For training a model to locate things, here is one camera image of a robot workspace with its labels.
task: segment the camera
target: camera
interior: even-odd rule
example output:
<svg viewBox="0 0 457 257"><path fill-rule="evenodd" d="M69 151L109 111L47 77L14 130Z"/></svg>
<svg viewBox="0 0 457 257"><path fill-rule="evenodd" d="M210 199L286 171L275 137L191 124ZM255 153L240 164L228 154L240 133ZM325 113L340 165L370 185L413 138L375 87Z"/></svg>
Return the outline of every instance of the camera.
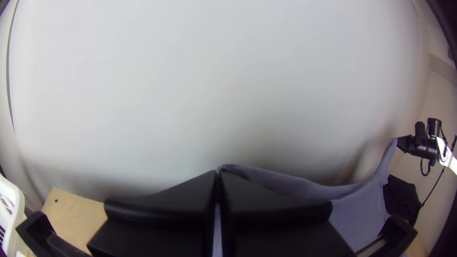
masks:
<svg viewBox="0 0 457 257"><path fill-rule="evenodd" d="M397 147L404 153L428 159L430 161L429 165L433 166L439 154L436 138L439 137L440 130L441 120L428 118L427 129L423 122L417 122L415 135L399 137L397 139Z"/></svg>

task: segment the wall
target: wall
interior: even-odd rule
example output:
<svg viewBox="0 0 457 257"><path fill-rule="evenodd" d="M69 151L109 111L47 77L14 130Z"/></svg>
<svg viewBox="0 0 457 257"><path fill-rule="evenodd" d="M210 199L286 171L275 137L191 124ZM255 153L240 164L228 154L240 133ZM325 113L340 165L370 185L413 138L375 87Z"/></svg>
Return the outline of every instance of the wall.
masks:
<svg viewBox="0 0 457 257"><path fill-rule="evenodd" d="M328 183L407 116L420 33L409 0L20 1L20 155L41 198L154 192L230 162Z"/></svg>
<svg viewBox="0 0 457 257"><path fill-rule="evenodd" d="M32 210L41 208L41 200L32 185L19 153L17 138L11 122L8 105L8 48L11 21L17 0L10 0L0 16L0 164L7 177L21 188L26 204Z"/></svg>

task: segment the gray cloth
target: gray cloth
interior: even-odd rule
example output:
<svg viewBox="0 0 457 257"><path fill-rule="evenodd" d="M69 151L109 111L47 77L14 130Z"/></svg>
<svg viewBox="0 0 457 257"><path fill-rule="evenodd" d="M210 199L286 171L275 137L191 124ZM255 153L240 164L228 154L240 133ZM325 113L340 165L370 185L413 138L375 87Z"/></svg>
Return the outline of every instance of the gray cloth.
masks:
<svg viewBox="0 0 457 257"><path fill-rule="evenodd" d="M218 171L228 171L283 195L298 198L325 198L332 202L329 221L353 251L374 241L387 215L383 185L387 183L388 167L397 147L392 139L370 180L345 186L323 186L305 178L298 178L261 168L238 164L222 165ZM222 257L220 211L216 207L213 256Z"/></svg>

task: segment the white plastic object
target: white plastic object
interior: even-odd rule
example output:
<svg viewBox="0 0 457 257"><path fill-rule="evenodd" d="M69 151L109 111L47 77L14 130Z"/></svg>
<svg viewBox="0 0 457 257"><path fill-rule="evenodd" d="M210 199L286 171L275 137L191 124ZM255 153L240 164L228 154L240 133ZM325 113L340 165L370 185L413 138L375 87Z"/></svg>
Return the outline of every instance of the white plastic object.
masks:
<svg viewBox="0 0 457 257"><path fill-rule="evenodd" d="M24 194L17 186L0 175L0 245L9 257L15 257L17 252L27 250L27 247L16 232L16 227L26 217Z"/></svg>
<svg viewBox="0 0 457 257"><path fill-rule="evenodd" d="M438 162L446 167L449 167L457 175L457 160L452 155L451 149L446 146L446 143L442 138L437 138L438 149L441 158L438 158Z"/></svg>

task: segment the cable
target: cable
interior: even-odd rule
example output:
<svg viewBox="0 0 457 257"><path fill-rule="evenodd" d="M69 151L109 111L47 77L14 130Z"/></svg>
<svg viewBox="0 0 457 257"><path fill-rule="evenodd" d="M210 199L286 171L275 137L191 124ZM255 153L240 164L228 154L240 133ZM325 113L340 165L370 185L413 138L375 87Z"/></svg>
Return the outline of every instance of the cable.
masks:
<svg viewBox="0 0 457 257"><path fill-rule="evenodd" d="M427 173L424 173L424 169L422 168L422 161L424 160L424 158L421 158L420 159L420 173L422 173L422 175L424 177L428 176L430 174L430 162L428 162L428 171Z"/></svg>
<svg viewBox="0 0 457 257"><path fill-rule="evenodd" d="M440 179L441 176L443 175L444 169L445 169L445 168L446 168L446 167L444 167L444 168L441 170L441 174L439 175L437 181L436 181L435 184L433 185L432 190L430 190L430 193L428 193L427 198L425 198L424 202L422 202L422 204L420 205L419 210L425 205L425 202L427 202L428 198L429 198L430 195L433 193L433 190L435 190L435 187L437 186L437 184L438 184L438 182L439 182L439 179Z"/></svg>
<svg viewBox="0 0 457 257"><path fill-rule="evenodd" d="M441 134L443 135L443 140L444 140L444 153L443 153L443 156L446 157L446 154L447 154L447 139L446 139L446 136L444 135L443 133L443 128L439 128L440 131L441 131ZM439 154L439 159L444 162L444 160L441 158L441 154Z"/></svg>

